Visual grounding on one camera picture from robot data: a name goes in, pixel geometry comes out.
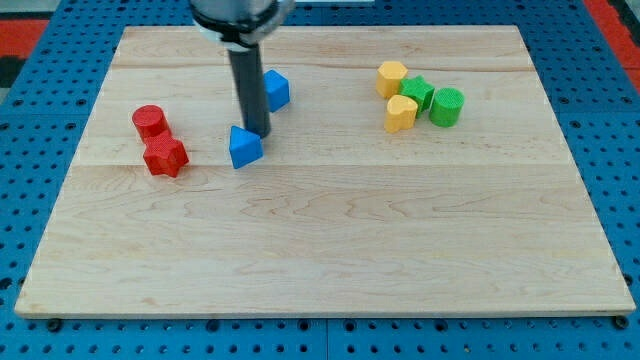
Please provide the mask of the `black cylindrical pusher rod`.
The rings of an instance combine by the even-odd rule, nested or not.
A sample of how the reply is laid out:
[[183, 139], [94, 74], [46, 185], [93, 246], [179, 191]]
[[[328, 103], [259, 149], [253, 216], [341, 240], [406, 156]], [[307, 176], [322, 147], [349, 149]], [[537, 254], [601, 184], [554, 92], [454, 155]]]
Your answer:
[[271, 132], [270, 110], [259, 45], [228, 51], [243, 127], [267, 137]]

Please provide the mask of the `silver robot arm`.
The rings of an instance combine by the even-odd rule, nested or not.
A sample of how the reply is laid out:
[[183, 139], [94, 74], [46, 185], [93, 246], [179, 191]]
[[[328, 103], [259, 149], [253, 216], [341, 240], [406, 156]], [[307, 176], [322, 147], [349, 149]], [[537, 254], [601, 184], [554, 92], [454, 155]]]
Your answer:
[[227, 50], [243, 127], [264, 138], [271, 132], [260, 42], [283, 24], [295, 0], [190, 0], [195, 25]]

